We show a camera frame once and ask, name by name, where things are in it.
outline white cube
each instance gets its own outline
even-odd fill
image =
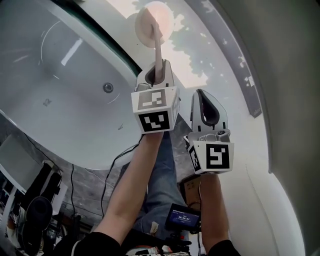
[[[188,152],[195,174],[221,174],[232,171],[235,145],[231,142],[198,141]]]
[[[131,93],[132,109],[142,134],[172,131],[179,112],[175,86]]]

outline tiled floor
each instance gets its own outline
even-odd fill
[[[183,136],[187,135],[190,131],[191,130],[185,121],[178,116],[175,128],[170,132],[178,181],[193,173],[190,157],[185,149],[185,142],[183,139]],[[42,162],[44,159],[43,154],[33,147],[23,132],[0,115],[0,144],[2,144],[10,134],[13,134],[19,140],[24,149],[38,163]],[[73,213],[71,204],[72,186],[70,179],[72,164],[56,156],[36,142],[34,142],[34,144],[62,170],[63,181],[68,186],[68,190],[61,211],[70,216]],[[102,201],[104,208],[108,205],[114,185],[118,180],[120,170],[120,167],[112,169],[112,172],[108,177],[106,191]],[[74,185],[73,202],[76,212],[83,215],[83,220],[88,224],[97,224],[102,218],[101,196],[108,172],[109,170],[91,170],[74,166],[72,179]]]

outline digital display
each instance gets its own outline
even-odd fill
[[[199,216],[191,213],[173,210],[169,220],[179,225],[194,227],[199,220]]]

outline black sleeve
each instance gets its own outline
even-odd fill
[[[212,246],[208,256],[240,256],[240,254],[230,240],[224,240]]]
[[[112,237],[100,233],[92,232],[82,241],[78,242],[74,248],[74,256],[88,255],[119,255],[120,244]]]

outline white wall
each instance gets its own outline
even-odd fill
[[[257,71],[270,170],[293,203],[311,255],[320,246],[320,6],[314,0],[219,3]]]

